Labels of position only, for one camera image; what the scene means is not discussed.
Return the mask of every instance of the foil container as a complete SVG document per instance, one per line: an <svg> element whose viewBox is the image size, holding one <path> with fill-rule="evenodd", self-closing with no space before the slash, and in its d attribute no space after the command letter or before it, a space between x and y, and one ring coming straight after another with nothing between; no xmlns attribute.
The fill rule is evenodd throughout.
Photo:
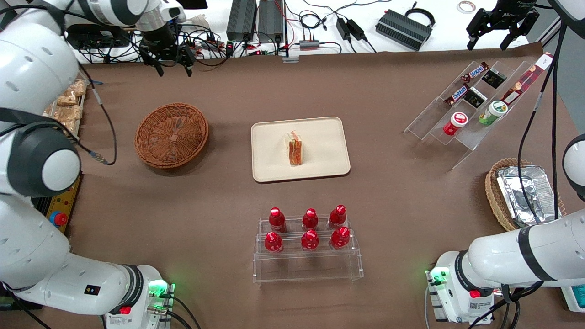
<svg viewBox="0 0 585 329"><path fill-rule="evenodd" d="M508 206L510 217L519 227L544 224L555 220L555 199L545 170L539 166L523 166L521 168L524 190L536 218L522 193L517 166L503 167L496 173L496 179Z"/></svg>

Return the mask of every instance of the brown wicker basket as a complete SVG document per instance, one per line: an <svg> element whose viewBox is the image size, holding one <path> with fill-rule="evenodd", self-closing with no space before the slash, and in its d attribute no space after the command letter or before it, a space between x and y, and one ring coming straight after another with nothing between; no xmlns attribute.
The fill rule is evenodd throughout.
<svg viewBox="0 0 585 329"><path fill-rule="evenodd" d="M209 124L188 104L172 103L147 115L134 138L136 153L147 165L169 169L193 160L205 146Z"/></svg>
<svg viewBox="0 0 585 329"><path fill-rule="evenodd" d="M523 166L529 166L532 164L530 161L522 160L521 164ZM494 212L496 219L500 222L506 231L513 231L518 229L519 227L516 226L514 220L510 217L508 213L508 207L506 206L506 201L500 192L500 187L496 180L495 174L498 169L503 167L510 167L510 166L517 166L518 160L515 157L509 157L503 160L500 160L492 166L491 170L487 173L486 176L486 194L487 199L490 202L491 210ZM565 205L563 201L559 197L559 209L563 216L566 215L565 212Z"/></svg>

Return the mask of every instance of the brown paper tablecloth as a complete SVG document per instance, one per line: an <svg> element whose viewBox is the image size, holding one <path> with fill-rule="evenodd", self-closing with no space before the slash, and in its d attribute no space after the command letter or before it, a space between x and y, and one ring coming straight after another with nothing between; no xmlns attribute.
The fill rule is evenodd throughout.
<svg viewBox="0 0 585 329"><path fill-rule="evenodd" d="M472 60L516 67L535 61L539 45L501 52L379 53L229 60L188 78L181 67L91 66L118 134L118 163L82 155L85 177L71 223L79 255L113 263L149 264L177 283L177 296L203 329L424 328L424 270L449 250L504 232L490 211L484 176L516 156L541 79L463 164L463 153L420 142L404 128ZM210 126L200 156L172 172L138 159L133 138L156 107L186 102ZM525 158L550 165L548 91L525 147ZM352 164L345 177L258 184L252 178L250 127L256 122L338 116ZM559 109L559 189L567 212L584 204L570 189L560 157L576 130ZM89 95L81 140L112 157L103 113ZM252 283L257 219L279 206L287 215L345 204L363 255L365 277L354 283ZM564 311L555 289L522 300L518 329L583 328L585 315ZM36 312L55 329L101 328L98 317L53 309ZM499 326L498 321L489 327ZM38 328L21 312L0 312L1 328ZM174 328L180 325L173 322ZM465 328L431 321L432 328Z"/></svg>

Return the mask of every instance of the tape roll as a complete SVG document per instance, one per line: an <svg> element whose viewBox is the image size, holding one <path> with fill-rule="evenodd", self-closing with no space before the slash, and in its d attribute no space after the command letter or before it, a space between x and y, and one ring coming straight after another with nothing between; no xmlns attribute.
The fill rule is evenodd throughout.
<svg viewBox="0 0 585 329"><path fill-rule="evenodd" d="M457 4L457 10L461 13L473 13L476 10L476 6L471 1L462 1Z"/></svg>

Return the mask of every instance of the acrylic tiered display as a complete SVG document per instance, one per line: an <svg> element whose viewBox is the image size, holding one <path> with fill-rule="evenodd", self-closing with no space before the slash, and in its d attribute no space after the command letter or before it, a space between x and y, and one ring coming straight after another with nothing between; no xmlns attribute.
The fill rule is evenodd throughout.
<svg viewBox="0 0 585 329"><path fill-rule="evenodd" d="M349 218L344 225L350 229L350 241L342 249L334 250L328 243L333 233L333 230L327 228L329 214L319 214L318 217L316 232L320 243L315 250L303 250L301 238L305 231L302 228L302 216L297 216L287 217L287 231L279 233L284 244L283 251L279 253L271 253L264 247L264 239L271 228L268 218L259 219L253 260L255 283L325 279L354 281L364 276L360 246Z"/></svg>
<svg viewBox="0 0 585 329"><path fill-rule="evenodd" d="M501 99L516 81L518 81L518 79L532 67L527 61L523 61L522 64L513 70L497 61L491 66L491 68L506 76L506 80L500 84L498 88L493 88L482 80L482 77L486 73L485 71L467 83L470 88L475 88L487 98L487 100L481 103L480 106L475 108L463 99L459 100L453 107L445 104L445 100L462 87L464 81L462 81L461 76L470 73L479 66L480 63L475 61L469 64L469 66L457 76L451 85L448 86L439 97L435 98L435 100L432 101L432 103L430 103L404 130L404 132L413 133L419 139L425 139L430 135L444 145L450 144L453 140L464 145L467 148L467 152L459 159L459 161L457 161L457 163L455 163L453 168L457 167L461 162L467 159L467 157L473 153L486 135L498 123L496 121L493 124L486 126L479 122L479 116L484 113L486 108L493 101ZM514 105L517 104L518 101L519 99L516 99L508 107L508 113L512 111ZM449 122L451 116L455 112L464 113L469 118L469 121L464 127L460 128L456 134L447 135L443 131L443 127Z"/></svg>

